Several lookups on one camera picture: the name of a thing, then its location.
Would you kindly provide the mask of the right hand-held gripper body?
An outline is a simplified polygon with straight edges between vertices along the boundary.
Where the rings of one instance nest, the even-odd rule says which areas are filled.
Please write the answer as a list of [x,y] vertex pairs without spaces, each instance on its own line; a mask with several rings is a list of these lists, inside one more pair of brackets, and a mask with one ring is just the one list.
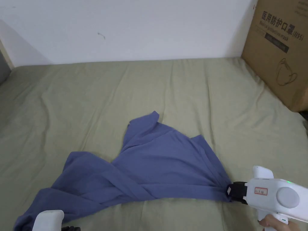
[[254,178],[248,182],[233,182],[226,194],[233,201],[241,202],[257,211],[258,220],[271,214],[288,224],[288,219],[308,222],[308,189],[274,178],[270,169],[254,166]]

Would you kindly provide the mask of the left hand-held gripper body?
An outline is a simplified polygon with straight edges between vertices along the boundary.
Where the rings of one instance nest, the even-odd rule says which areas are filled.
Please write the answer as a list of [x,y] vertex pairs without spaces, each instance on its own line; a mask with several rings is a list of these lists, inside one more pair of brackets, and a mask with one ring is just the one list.
[[39,213],[35,219],[33,231],[80,231],[80,227],[62,227],[64,212],[62,210],[47,210]]

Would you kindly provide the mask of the person's right hand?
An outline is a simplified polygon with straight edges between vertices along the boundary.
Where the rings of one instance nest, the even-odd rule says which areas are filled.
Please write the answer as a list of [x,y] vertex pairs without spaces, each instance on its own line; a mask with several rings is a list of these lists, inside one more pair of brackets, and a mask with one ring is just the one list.
[[274,228],[276,231],[307,231],[308,224],[295,219],[288,219],[288,224],[283,223],[282,221],[276,219],[273,215],[268,214],[263,219],[259,220],[258,223],[265,228]]

